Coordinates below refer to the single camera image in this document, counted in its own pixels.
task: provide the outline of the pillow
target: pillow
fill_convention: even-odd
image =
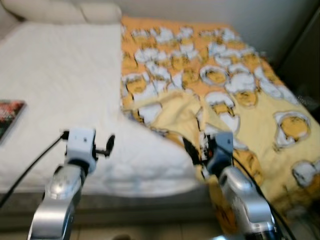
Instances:
[[[121,20],[121,9],[110,2],[2,0],[10,12],[29,21],[53,24],[106,24]]]

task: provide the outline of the white mattress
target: white mattress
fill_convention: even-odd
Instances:
[[[0,98],[27,107],[0,145],[0,192],[5,192],[60,130],[96,128],[97,147],[110,134],[110,158],[99,158],[84,194],[159,197],[187,192],[198,183],[184,149],[120,112],[120,25],[25,23],[0,45]],[[66,144],[59,143],[19,185],[42,192]]]

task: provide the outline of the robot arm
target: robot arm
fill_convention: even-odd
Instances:
[[[87,174],[96,169],[97,154],[109,156],[115,136],[112,135],[106,150],[95,145],[94,129],[73,128],[69,132],[64,165],[58,166],[48,185],[44,198],[36,210],[28,240],[70,239],[75,209]]]
[[[257,192],[254,183],[233,166],[233,134],[218,133],[211,141],[212,158],[205,163],[203,175],[218,178],[240,232],[246,240],[280,240],[267,200]]]

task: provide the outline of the bed frame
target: bed frame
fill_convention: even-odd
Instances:
[[[15,193],[0,211],[0,232],[30,227],[42,193]],[[76,211],[75,226],[152,224],[215,219],[208,187],[167,197],[118,197],[83,195]]]

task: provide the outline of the book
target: book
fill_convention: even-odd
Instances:
[[[4,140],[26,103],[21,100],[0,100],[0,143]]]

